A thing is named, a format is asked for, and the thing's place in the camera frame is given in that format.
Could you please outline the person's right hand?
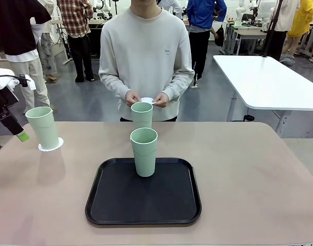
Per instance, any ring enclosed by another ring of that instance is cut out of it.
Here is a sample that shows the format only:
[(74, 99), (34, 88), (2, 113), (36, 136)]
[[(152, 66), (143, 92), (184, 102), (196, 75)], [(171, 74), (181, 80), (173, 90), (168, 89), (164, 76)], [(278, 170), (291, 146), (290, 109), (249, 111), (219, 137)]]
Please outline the person's right hand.
[(135, 103), (141, 102), (141, 98), (134, 90), (129, 90), (125, 95), (126, 105), (131, 107)]

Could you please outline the person's left hand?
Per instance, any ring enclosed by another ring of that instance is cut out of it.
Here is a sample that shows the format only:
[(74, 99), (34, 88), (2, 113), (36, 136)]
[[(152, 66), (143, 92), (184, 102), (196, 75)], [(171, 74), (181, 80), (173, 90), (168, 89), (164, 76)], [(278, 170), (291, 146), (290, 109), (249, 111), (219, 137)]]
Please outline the person's left hand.
[(154, 106), (165, 108), (169, 103), (169, 97), (164, 92), (160, 92), (153, 100), (152, 104)]

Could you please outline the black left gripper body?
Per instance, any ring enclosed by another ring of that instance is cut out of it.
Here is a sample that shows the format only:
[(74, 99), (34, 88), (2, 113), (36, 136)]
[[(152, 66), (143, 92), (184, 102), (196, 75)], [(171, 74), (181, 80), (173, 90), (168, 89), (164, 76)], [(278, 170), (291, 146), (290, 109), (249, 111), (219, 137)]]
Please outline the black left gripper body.
[(19, 99), (8, 87), (0, 90), (0, 113), (3, 113), (4, 109), (11, 107), (17, 102), (19, 102)]

